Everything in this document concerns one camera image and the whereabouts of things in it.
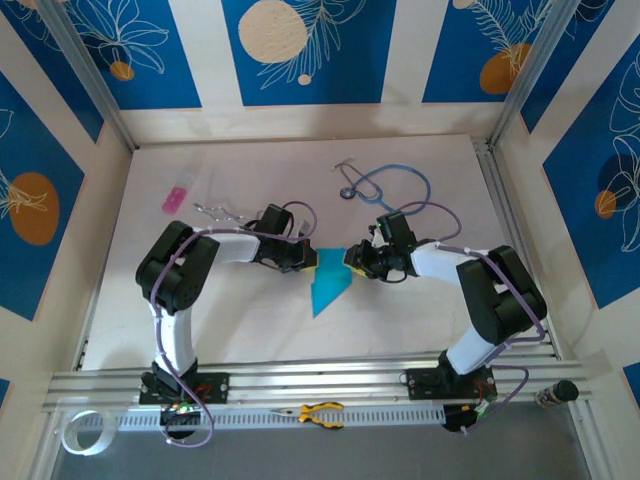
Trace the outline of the clear tape roll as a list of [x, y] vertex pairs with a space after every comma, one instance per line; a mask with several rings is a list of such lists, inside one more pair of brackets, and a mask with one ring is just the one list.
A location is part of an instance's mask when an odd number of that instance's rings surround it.
[[[100, 434], [89, 446], [83, 447], [78, 435], [89, 420], [100, 420]], [[107, 411], [84, 410], [75, 413], [62, 429], [61, 442], [65, 451], [78, 456], [94, 456], [105, 451], [113, 442], [117, 431], [115, 416]]]

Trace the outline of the aluminium mounting rail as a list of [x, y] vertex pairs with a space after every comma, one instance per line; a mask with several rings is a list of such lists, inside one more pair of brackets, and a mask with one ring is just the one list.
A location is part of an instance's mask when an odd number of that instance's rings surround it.
[[[528, 401], [553, 383], [567, 379], [579, 390], [581, 400], [594, 397], [590, 375], [581, 362], [541, 356], [538, 347], [514, 347], [499, 357], [493, 371], [498, 397], [512, 392], [523, 378], [520, 366], [530, 377], [516, 401]], [[227, 408], [278, 407], [303, 403], [337, 401], [346, 406], [406, 404], [407, 387], [402, 373], [410, 368], [431, 368], [437, 356], [398, 358], [355, 358], [310, 361], [210, 364], [203, 373], [230, 375]], [[57, 372], [53, 375], [42, 410], [73, 407], [127, 408], [138, 404], [141, 369]]]

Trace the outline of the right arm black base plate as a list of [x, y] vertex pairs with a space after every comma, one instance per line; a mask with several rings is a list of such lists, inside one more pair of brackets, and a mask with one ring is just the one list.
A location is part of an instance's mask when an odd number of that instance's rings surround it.
[[497, 387], [490, 368], [466, 375], [442, 366], [408, 369], [404, 372], [410, 400], [493, 400]]

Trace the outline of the blue cloth sheet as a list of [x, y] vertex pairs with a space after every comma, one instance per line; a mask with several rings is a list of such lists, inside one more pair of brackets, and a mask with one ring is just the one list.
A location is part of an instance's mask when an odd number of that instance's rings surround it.
[[345, 248], [322, 248], [317, 251], [318, 265], [311, 284], [312, 315], [318, 317], [352, 283], [352, 270], [343, 263]]

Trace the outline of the metal forceps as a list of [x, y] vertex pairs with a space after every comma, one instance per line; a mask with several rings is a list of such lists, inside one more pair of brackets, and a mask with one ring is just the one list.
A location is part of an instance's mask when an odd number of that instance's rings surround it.
[[247, 217], [244, 215], [238, 215], [231, 213], [226, 208], [222, 206], [204, 206], [200, 203], [194, 202], [193, 207], [196, 211], [207, 215], [214, 222], [225, 222], [225, 221], [233, 221], [238, 224], [244, 225], [253, 221], [256, 221], [254, 217]]

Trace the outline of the blue stethoscope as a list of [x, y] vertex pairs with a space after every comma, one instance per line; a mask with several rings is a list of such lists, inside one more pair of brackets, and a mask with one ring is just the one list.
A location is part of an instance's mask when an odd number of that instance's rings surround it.
[[[426, 202], [431, 198], [432, 186], [427, 176], [421, 171], [408, 165], [391, 163], [364, 173], [354, 166], [354, 161], [355, 158], [353, 156], [349, 156], [332, 167], [333, 170], [338, 170], [348, 183], [347, 186], [340, 189], [339, 195], [342, 199], [352, 200], [354, 198], [359, 198], [368, 205], [377, 205], [383, 208], [386, 212], [394, 212], [395, 208], [389, 205], [384, 199], [384, 190], [378, 183], [374, 182], [372, 178], [387, 171], [402, 171], [417, 177], [425, 187], [424, 200], [422, 202], [418, 202], [415, 209], [406, 210], [405, 214], [416, 215], [426, 208]], [[362, 183], [367, 183], [372, 187], [373, 193], [371, 195], [367, 195], [360, 187]]]

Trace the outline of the clear bottle with pink liquid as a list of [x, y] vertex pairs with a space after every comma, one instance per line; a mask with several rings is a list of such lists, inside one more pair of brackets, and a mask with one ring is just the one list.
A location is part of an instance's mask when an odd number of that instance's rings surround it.
[[191, 166], [180, 172], [162, 203], [163, 213], [175, 215], [179, 211], [197, 179], [198, 171], [198, 166]]

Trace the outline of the yellow black pliers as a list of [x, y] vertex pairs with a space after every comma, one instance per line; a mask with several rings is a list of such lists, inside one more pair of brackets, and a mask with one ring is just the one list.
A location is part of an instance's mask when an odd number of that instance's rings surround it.
[[344, 427], [342, 422], [328, 422], [317, 418], [315, 414], [323, 410], [343, 411], [344, 406], [337, 402], [322, 402], [317, 404], [303, 404], [299, 407], [284, 407], [271, 409], [270, 412], [281, 417], [295, 417], [299, 423], [311, 423], [327, 430], [340, 430]]

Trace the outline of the aluminium side rail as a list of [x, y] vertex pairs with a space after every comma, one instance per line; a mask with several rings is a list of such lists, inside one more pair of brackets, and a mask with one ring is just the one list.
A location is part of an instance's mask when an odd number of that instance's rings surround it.
[[96, 311], [96, 305], [98, 302], [101, 286], [98, 285], [94, 288], [89, 300], [89, 304], [86, 310], [86, 314], [81, 326], [79, 338], [76, 344], [75, 353], [73, 357], [72, 370], [77, 371], [82, 369], [90, 330], [93, 322], [93, 318]]
[[[534, 283], [539, 290], [542, 290], [535, 274], [535, 270], [531, 264], [530, 256], [524, 242], [523, 232], [520, 228], [515, 204], [509, 197], [507, 184], [499, 169], [499, 163], [495, 155], [489, 149], [485, 139], [481, 137], [472, 137], [471, 142], [505, 241], [508, 245], [514, 248], [525, 268], [532, 276]], [[544, 318], [541, 323], [545, 329], [545, 339], [540, 340], [537, 346], [534, 346], [533, 343], [530, 342], [523, 343], [522, 347], [532, 349], [534, 355], [561, 360], [562, 356], [558, 353], [553, 328], [549, 326], [549, 320]]]

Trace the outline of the aluminium frame post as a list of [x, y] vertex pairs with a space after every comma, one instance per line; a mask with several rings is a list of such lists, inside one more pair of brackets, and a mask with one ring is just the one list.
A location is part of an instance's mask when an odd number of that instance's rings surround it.
[[34, 0], [38, 13], [74, 74], [104, 121], [124, 148], [133, 153], [138, 144], [131, 135], [120, 109], [65, 8], [57, 0]]
[[589, 42], [593, 29], [582, 19], [582, 0], [549, 0], [548, 16], [516, 75], [487, 145], [494, 150], [512, 124], [533, 133]]

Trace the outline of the small dark capped bottle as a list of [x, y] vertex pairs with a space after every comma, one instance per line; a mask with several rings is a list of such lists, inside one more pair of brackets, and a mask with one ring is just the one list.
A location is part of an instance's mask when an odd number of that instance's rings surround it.
[[543, 408], [550, 408], [556, 405], [572, 402], [578, 398], [579, 390], [576, 384], [565, 379], [539, 390], [534, 395], [535, 402]]

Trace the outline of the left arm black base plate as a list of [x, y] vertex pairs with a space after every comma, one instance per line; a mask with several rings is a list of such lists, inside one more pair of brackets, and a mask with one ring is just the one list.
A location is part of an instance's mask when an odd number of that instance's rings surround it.
[[[191, 373], [182, 381], [205, 404], [226, 404], [230, 375], [222, 373]], [[187, 401], [194, 403], [191, 396], [171, 376], [163, 378], [151, 372], [141, 376], [139, 403], [141, 405], [168, 405]]]

